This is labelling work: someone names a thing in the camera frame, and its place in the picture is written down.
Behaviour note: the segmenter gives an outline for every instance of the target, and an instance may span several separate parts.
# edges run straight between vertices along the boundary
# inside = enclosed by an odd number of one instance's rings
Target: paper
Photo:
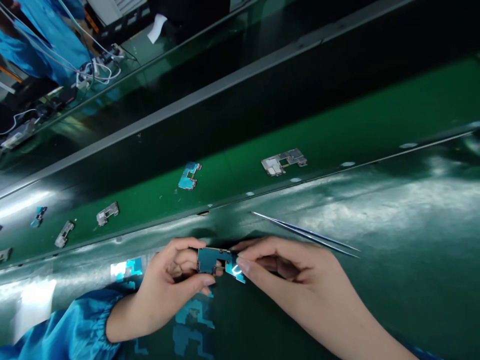
[[[155,44],[155,42],[159,38],[166,21],[167,18],[162,14],[155,15],[155,22],[153,23],[153,27],[151,28],[151,31],[147,34],[152,44]]]

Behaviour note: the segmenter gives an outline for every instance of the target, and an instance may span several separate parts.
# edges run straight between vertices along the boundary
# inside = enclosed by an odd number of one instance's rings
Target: metal bracket
[[[60,231],[60,234],[57,236],[55,240],[55,246],[57,248],[63,248],[65,244],[67,243],[67,236],[70,232],[75,227],[75,224],[71,221],[67,221],[65,225],[63,226],[63,229]]]
[[[237,254],[230,250],[219,249],[215,247],[204,247],[198,249],[198,260],[196,270],[199,273],[215,275],[217,271],[217,260],[225,261],[225,272],[232,275],[239,282],[245,284],[245,278],[242,270],[237,265]]]
[[[10,257],[10,253],[12,252],[12,248],[9,247],[6,250],[0,251],[0,263],[7,261]]]
[[[107,219],[112,215],[117,216],[120,213],[119,205],[115,201],[110,206],[104,208],[96,215],[96,221],[98,221],[98,226],[105,225],[108,221]]]
[[[280,161],[286,160],[287,163],[282,165]],[[297,148],[286,152],[279,153],[278,155],[268,157],[261,161],[263,168],[269,176],[280,176],[285,174],[284,168],[287,166],[298,164],[299,167],[307,166],[307,159],[302,152]]]

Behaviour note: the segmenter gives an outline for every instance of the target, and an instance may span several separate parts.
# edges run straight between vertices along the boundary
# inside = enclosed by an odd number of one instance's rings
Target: worker
[[[137,293],[87,293],[15,345],[0,348],[0,360],[112,359],[122,342],[154,333],[195,294],[210,293],[215,278],[196,273],[195,249],[206,245],[193,237],[172,240],[148,264]],[[240,251],[243,274],[339,358],[417,359],[375,320],[328,250],[272,236],[240,242],[232,250]],[[176,283],[180,277],[187,279]]]
[[[85,19],[80,0],[63,0],[78,23]],[[90,61],[89,51],[67,23],[58,0],[0,0],[0,52],[25,73],[70,86],[75,71]]]

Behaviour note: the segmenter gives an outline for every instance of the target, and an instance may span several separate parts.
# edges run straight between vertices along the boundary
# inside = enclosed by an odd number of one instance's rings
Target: black cable
[[[142,66],[142,64],[140,63],[140,61],[139,61],[130,51],[128,51],[126,48],[124,48],[124,47],[121,46],[121,45],[118,45],[118,46],[119,46],[124,52],[126,52],[128,55],[130,55],[130,56],[132,57],[132,59],[130,59],[130,60],[134,60],[134,61],[136,61],[136,62],[138,63],[138,66],[140,66],[140,67]]]

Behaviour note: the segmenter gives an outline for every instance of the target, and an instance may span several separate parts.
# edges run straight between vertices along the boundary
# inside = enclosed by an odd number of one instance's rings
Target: white cable
[[[13,126],[8,131],[0,133],[0,135],[6,135],[9,132],[11,132],[13,129],[15,129],[15,127],[17,126],[17,116],[20,116],[20,115],[23,115],[23,114],[26,114],[28,112],[35,111],[35,110],[36,109],[28,109],[27,111],[21,112],[21,113],[16,114],[16,115],[13,115]]]
[[[34,45],[36,48],[38,48],[42,53],[44,53],[46,56],[48,56],[50,59],[52,59],[54,62],[60,64],[61,66],[63,66],[64,68],[74,72],[74,73],[77,73],[77,74],[80,74],[84,77],[87,77],[87,78],[93,78],[93,76],[91,76],[90,74],[87,74],[87,73],[83,73],[81,71],[79,71],[78,69],[74,69],[74,68],[71,68],[71,67],[68,67],[66,66],[65,64],[61,63],[60,61],[58,61],[57,59],[53,58],[50,54],[48,54],[45,50],[43,50],[35,41],[33,41],[30,37],[30,34],[27,34],[20,26],[18,26],[15,21],[9,17],[9,15],[4,11],[5,8],[13,17],[15,17],[21,24],[23,24],[23,26],[25,26],[27,29],[28,29],[28,26],[26,26],[18,17],[16,17],[7,7],[5,7],[5,5],[3,5],[3,3],[0,1],[0,11],[10,20],[10,22],[13,24],[13,26],[15,26],[17,28],[17,30],[19,30],[23,36],[25,36],[27,39],[30,40],[30,43],[32,45]],[[35,33],[33,34],[39,41],[41,41],[41,43],[50,51],[52,52],[53,54],[57,55],[59,58],[61,58],[62,60],[65,60],[68,64],[70,64],[72,67],[75,67],[73,66],[67,59],[65,59],[64,57],[60,56],[59,54],[57,54],[55,51],[53,51],[50,47],[48,47],[47,45],[45,45],[45,43],[43,42],[42,39],[40,39]],[[109,80],[109,78],[104,78],[104,77],[99,77],[98,79],[100,80]]]
[[[74,16],[70,12],[70,10],[67,8],[67,6],[64,4],[64,2],[62,0],[58,0],[58,1],[62,5],[62,7],[65,9],[65,11],[68,13],[68,15],[70,16],[70,19],[72,19],[73,22],[78,26],[78,28],[80,30],[82,30],[90,39],[92,39],[99,47],[101,47],[103,49],[103,51],[105,51],[107,54],[111,55],[114,58],[121,58],[121,59],[124,58],[124,56],[118,56],[118,55],[112,54],[111,52],[108,52],[107,49],[104,48],[102,45],[100,45],[100,43],[97,40],[95,40],[95,38],[92,35],[90,35],[90,33],[87,30],[85,30],[83,27],[81,27],[79,25],[79,23],[77,22],[77,20],[75,20]]]
[[[108,85],[110,83],[110,79],[113,79],[112,78],[112,70],[110,70],[110,68],[108,68],[107,66],[103,65],[103,64],[100,64],[100,63],[96,63],[97,65],[99,66],[102,66],[104,68],[106,68],[109,72],[110,72],[110,75],[108,76],[108,79],[106,81],[100,81],[98,80],[99,78],[95,76],[95,80],[97,80],[100,84],[104,84],[104,85]],[[89,62],[87,65],[85,65],[85,71],[87,71],[87,69],[89,68],[89,66],[92,65],[91,62]]]

